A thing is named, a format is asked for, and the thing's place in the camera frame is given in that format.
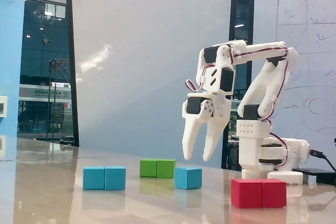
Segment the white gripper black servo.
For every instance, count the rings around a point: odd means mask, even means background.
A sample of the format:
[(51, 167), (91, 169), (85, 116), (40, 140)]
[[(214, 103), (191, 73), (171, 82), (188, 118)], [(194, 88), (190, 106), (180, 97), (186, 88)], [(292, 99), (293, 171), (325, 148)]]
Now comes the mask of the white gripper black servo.
[(185, 119), (183, 155), (185, 160), (190, 160), (200, 128), (207, 123), (203, 160), (208, 161), (229, 122), (232, 102), (216, 93), (189, 93), (187, 96), (182, 105), (182, 118)]

